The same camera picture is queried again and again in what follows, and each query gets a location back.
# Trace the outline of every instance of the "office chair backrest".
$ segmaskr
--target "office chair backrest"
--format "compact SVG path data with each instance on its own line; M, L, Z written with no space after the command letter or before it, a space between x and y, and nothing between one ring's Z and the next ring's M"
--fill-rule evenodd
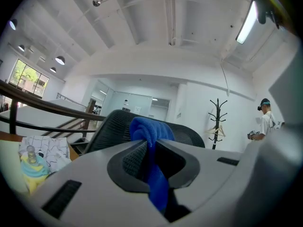
M85 153L129 142L131 140L129 126L134 117L142 116L124 110L114 110L111 112L96 131L94 137L86 147ZM173 131L176 142L205 148L202 138L192 129L179 124L165 123Z

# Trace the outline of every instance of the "white ceiling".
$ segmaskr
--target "white ceiling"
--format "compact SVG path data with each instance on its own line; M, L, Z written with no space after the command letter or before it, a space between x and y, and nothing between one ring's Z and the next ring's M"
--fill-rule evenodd
M25 0L14 15L18 30L47 51L38 65L60 68L58 78L97 51L135 44L171 43L255 71L281 42L270 22L256 23L243 45L235 41L250 0L108 0L99 7L92 1ZM66 65L54 61L58 55Z

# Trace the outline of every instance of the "cable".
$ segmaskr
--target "cable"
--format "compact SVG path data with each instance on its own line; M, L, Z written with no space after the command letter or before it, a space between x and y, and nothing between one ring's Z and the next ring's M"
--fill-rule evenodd
M228 84L227 84L227 79L226 79L225 71L224 71L223 66L222 66L222 60L220 62L220 66L222 68L222 71L223 71L223 74L224 74L224 77L225 77L225 82L226 82L226 86L227 86L227 96L229 96L229 88L228 88Z

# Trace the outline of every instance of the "black vent slot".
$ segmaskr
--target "black vent slot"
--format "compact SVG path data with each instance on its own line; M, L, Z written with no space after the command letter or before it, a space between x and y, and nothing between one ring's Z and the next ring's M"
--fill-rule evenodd
M82 183L68 180L42 209L55 218L59 218Z
M225 158L225 157L220 157L217 159L217 161L223 162L225 164L233 165L233 166L236 166L239 163L238 160L229 159L229 158Z

